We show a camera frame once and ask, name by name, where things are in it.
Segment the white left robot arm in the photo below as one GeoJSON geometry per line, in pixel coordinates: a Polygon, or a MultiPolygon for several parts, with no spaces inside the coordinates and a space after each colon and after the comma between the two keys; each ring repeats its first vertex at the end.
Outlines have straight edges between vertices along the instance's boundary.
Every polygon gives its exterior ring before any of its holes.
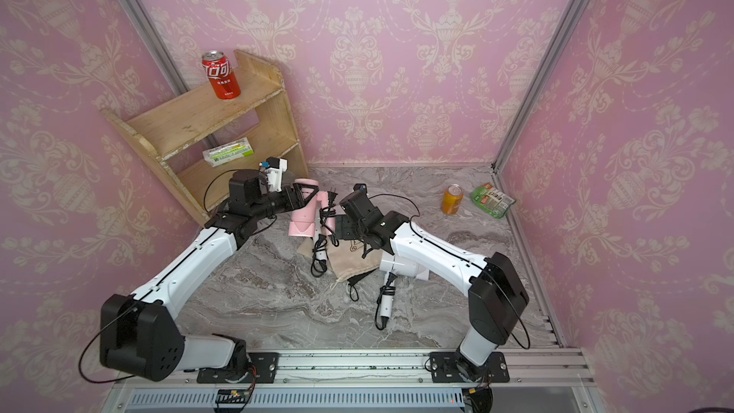
{"type": "Polygon", "coordinates": [[[104,302],[97,335],[101,365],[152,382],[199,370],[215,370],[228,382],[244,380],[253,372],[244,340],[185,336],[175,319],[205,280],[258,233],[260,221],[289,213],[298,229],[313,235],[320,227],[319,210],[330,203],[328,192],[313,180],[283,185],[274,169],[235,172],[229,196],[178,257],[131,294],[104,302]]]}

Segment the beige hair dryer bag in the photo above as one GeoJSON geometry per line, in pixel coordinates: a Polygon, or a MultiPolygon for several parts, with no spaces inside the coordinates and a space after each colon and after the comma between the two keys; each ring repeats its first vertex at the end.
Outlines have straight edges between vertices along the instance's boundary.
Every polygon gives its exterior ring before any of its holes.
{"type": "Polygon", "coordinates": [[[328,245],[328,262],[336,277],[336,282],[344,282],[354,276],[369,273],[380,267],[382,251],[373,250],[362,257],[363,248],[361,241],[355,240],[340,240],[337,247],[333,244],[328,245]]]}

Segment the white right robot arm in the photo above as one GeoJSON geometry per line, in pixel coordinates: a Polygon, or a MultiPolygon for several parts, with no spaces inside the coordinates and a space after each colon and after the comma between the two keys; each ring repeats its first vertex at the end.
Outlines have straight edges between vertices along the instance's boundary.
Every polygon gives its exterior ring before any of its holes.
{"type": "Polygon", "coordinates": [[[367,192],[357,189],[339,202],[336,236],[363,243],[367,254],[380,250],[439,275],[468,300],[468,332],[456,350],[456,366],[470,382],[487,372],[489,357],[505,345],[529,295],[508,256],[474,254],[429,233],[402,213],[382,213],[367,192]]]}

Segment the pink hair dryer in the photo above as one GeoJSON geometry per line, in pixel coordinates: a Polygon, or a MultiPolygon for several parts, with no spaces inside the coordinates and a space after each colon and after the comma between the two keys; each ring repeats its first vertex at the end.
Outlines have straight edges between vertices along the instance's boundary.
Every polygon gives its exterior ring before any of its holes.
{"type": "MultiPolygon", "coordinates": [[[[318,181],[312,179],[296,179],[294,183],[307,183],[318,185],[318,181]]],[[[319,189],[319,193],[313,200],[308,201],[304,208],[292,213],[289,225],[289,235],[292,237],[317,238],[321,234],[320,211],[328,207],[328,192],[319,189]]]]}

